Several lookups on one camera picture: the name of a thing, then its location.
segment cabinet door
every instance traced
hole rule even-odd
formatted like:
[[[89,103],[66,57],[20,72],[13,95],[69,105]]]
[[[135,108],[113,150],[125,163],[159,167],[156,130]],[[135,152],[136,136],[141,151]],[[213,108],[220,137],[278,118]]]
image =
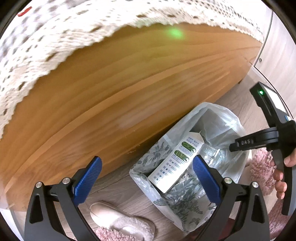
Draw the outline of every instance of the cabinet door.
[[[269,80],[296,116],[296,45],[278,16],[273,19],[265,46],[260,54],[262,61],[255,67]]]

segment silver screw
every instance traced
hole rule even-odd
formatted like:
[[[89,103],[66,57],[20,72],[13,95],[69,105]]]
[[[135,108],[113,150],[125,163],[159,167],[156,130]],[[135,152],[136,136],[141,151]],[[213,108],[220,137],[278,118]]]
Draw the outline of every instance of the silver screw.
[[[224,178],[224,182],[226,182],[227,184],[230,184],[230,183],[232,183],[232,180],[231,180],[231,178],[226,177],[226,178]]]
[[[42,186],[42,182],[37,182],[35,185],[37,188],[40,188]]]
[[[64,184],[68,184],[70,182],[70,178],[65,177],[62,181]]]
[[[253,187],[257,188],[259,187],[259,184],[257,182],[252,182]]]

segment floral patterned trash bin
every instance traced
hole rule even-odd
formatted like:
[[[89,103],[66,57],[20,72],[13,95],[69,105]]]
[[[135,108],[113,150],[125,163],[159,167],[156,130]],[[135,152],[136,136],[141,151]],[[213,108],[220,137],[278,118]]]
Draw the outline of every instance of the floral patterned trash bin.
[[[216,208],[206,195],[200,195],[202,186],[192,166],[165,194],[159,193],[147,177],[190,130],[200,132],[205,143],[221,149],[223,161],[215,168],[223,177],[230,177],[236,183],[249,155],[249,151],[229,151],[229,145],[236,138],[246,135],[238,117],[225,107],[204,102],[183,117],[132,167],[129,173],[139,188],[167,218],[185,232],[192,232],[201,226]]]

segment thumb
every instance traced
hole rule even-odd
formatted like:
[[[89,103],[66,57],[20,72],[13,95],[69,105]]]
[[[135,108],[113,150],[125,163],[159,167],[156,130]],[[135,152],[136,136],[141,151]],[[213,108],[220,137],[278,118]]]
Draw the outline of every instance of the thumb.
[[[293,167],[296,165],[296,149],[284,159],[284,163],[287,167]]]

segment pink fabric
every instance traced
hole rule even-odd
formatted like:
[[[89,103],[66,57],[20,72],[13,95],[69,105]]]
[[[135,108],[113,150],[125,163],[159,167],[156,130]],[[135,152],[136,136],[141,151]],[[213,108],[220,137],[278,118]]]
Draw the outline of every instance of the pink fabric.
[[[98,227],[95,231],[101,241],[140,241],[133,236],[127,236],[116,230]]]
[[[276,181],[273,179],[273,173],[276,167],[271,167],[272,161],[271,153],[266,148],[257,150],[251,166],[251,180],[259,183],[263,196],[269,195],[273,189]],[[276,238],[283,230],[290,217],[281,214],[283,201],[277,200],[274,207],[268,214],[270,239]]]

